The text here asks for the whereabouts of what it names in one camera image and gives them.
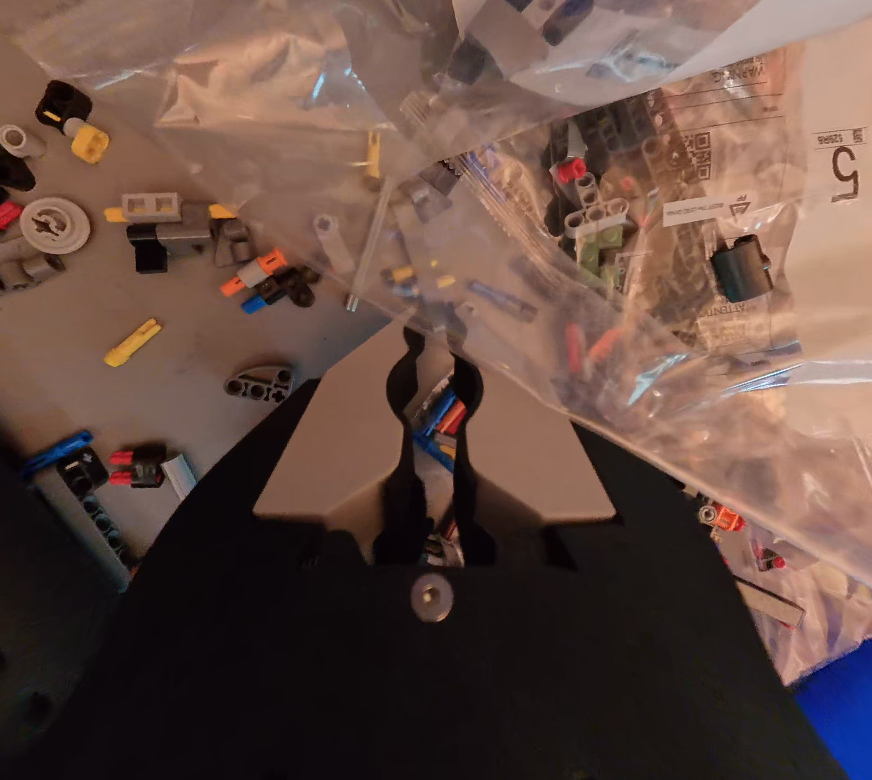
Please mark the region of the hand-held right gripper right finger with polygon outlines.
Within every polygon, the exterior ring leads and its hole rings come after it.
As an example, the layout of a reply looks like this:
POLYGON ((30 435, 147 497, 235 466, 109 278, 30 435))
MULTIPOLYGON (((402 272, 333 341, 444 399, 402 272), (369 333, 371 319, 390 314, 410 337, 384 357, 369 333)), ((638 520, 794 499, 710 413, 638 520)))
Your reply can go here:
POLYGON ((465 407, 452 511, 466 566, 546 561, 554 531, 616 517, 571 420, 458 354, 452 390, 465 407))

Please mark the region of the yellow lego axle pin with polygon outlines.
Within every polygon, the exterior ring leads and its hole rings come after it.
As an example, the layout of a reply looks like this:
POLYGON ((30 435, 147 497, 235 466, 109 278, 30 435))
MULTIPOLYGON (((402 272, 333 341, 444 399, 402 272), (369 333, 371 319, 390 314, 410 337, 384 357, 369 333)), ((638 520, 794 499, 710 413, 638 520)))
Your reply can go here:
POLYGON ((110 368, 124 366, 140 349, 145 347, 163 329, 155 318, 149 318, 134 332, 112 348, 103 358, 104 364, 110 368))

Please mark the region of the black yellow lego connector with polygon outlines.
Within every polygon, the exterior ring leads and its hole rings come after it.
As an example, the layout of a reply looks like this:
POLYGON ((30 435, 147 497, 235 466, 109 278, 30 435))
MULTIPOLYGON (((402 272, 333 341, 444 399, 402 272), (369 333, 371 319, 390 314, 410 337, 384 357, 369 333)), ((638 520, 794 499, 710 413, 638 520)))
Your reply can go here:
POLYGON ((71 84, 58 79, 48 82, 35 115, 38 121, 59 131, 69 142, 71 153, 87 164, 98 164, 110 144, 110 137, 90 120, 93 102, 71 84))

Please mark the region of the grey lego beam black connector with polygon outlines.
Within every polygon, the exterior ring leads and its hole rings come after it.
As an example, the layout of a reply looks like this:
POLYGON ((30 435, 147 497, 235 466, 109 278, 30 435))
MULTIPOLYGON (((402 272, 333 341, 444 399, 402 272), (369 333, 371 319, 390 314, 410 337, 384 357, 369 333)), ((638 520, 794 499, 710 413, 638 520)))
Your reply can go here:
POLYGON ((97 496, 108 477, 97 453, 85 446, 36 472, 30 486, 115 587, 125 591, 135 557, 97 496))

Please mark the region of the small black lego connector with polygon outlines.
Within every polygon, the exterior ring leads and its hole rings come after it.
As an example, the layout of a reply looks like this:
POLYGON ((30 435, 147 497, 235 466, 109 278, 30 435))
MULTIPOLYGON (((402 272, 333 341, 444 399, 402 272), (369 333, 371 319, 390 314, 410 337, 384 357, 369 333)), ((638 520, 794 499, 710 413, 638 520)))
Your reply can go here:
POLYGON ((9 153, 3 146, 1 155, 1 188, 29 192, 36 187, 36 179, 23 158, 9 153))

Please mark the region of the orange blue black connector cluster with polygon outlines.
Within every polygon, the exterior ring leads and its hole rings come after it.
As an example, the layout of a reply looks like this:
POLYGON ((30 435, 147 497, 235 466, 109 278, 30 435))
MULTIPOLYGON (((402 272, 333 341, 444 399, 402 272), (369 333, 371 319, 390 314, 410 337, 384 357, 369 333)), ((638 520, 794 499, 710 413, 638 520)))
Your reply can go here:
POLYGON ((242 303, 242 310, 252 315, 284 299, 300 308, 309 308, 315 302, 313 287, 321 279, 321 273, 307 265, 287 268, 256 284, 253 295, 242 303))

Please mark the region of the blue plastic bin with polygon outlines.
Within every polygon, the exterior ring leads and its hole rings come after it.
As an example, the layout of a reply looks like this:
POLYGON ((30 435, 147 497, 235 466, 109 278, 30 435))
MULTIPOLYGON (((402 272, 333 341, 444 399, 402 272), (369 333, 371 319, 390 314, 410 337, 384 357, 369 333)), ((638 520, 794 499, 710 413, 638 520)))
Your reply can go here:
POLYGON ((816 670, 796 700, 845 773, 871 777, 871 641, 816 670))

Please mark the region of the blue lego axle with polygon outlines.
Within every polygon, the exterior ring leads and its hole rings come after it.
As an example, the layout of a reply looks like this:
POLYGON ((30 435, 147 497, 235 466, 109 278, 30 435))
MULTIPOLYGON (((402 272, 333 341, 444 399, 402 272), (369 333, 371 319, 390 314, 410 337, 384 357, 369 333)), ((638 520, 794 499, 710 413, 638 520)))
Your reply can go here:
POLYGON ((92 441, 93 433, 88 430, 82 430, 70 437, 65 437, 29 458, 21 467, 19 476, 27 481, 38 474, 38 472, 49 468, 64 457, 71 455, 83 447, 88 447, 92 441))

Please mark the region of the thin grey lego liftarm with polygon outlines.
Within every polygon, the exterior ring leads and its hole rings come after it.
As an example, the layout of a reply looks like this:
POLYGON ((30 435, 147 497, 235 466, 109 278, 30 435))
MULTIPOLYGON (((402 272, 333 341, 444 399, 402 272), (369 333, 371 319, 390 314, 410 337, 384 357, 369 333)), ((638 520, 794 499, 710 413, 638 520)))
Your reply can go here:
POLYGON ((353 273, 356 263, 344 241, 338 219, 328 214, 319 214, 313 220, 313 229, 333 273, 339 276, 353 273))

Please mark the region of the black perforated pad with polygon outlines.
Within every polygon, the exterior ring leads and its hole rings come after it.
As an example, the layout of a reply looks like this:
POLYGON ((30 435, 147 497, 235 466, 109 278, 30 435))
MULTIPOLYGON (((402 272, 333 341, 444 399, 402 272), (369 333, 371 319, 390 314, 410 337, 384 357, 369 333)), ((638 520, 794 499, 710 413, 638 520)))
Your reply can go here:
POLYGON ((62 722, 122 601, 126 583, 86 549, 38 489, 2 429, 2 778, 122 778, 112 740, 62 722), (70 765, 52 763, 74 750, 70 765))

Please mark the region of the grey lego pulley wheel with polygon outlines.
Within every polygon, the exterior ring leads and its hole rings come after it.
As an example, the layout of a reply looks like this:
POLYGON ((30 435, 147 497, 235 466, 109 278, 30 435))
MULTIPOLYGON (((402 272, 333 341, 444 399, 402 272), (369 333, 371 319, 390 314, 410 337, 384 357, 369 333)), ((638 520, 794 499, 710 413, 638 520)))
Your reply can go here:
POLYGON ((35 250, 56 256, 84 247, 91 223, 84 210, 64 197, 43 197, 28 203, 18 218, 22 237, 35 250))

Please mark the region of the orange grey lego pin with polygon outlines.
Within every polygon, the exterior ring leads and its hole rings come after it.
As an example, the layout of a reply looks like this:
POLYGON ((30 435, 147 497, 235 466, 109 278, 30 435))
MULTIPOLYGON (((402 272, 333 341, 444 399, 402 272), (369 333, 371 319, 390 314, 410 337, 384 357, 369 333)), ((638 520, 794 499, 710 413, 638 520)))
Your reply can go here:
POLYGON ((288 261, 283 253, 274 249, 246 263, 233 278, 220 286, 220 292, 229 298, 243 290, 253 290, 257 284, 263 283, 287 266, 288 261))

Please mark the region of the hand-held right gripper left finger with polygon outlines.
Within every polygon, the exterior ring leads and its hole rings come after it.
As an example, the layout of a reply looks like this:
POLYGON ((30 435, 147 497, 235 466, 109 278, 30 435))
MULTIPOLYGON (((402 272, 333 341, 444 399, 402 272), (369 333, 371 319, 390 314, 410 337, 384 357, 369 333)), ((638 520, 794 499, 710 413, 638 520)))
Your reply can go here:
POLYGON ((394 320, 317 382, 257 517, 348 532, 377 564, 420 561, 432 522, 405 409, 424 345, 404 318, 394 320))

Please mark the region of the grey yellow lego connector assembly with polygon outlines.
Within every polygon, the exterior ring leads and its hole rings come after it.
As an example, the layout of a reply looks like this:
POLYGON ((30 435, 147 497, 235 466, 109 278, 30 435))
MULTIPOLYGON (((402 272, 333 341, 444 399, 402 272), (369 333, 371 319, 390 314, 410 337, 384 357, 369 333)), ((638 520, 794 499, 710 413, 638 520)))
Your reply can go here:
POLYGON ((250 230, 219 204, 191 202, 176 192, 134 193, 103 214, 108 223, 125 226, 140 275, 167 273, 174 258, 210 255, 218 268, 255 258, 250 230))

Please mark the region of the light grey lego bush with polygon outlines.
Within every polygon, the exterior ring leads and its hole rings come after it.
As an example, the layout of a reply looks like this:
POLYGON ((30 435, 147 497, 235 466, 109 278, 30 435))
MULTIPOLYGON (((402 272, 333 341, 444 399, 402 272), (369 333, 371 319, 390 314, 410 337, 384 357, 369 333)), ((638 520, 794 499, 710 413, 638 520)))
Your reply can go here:
POLYGON ((16 124, 1 126, 1 146, 17 159, 41 159, 47 153, 45 142, 16 124))

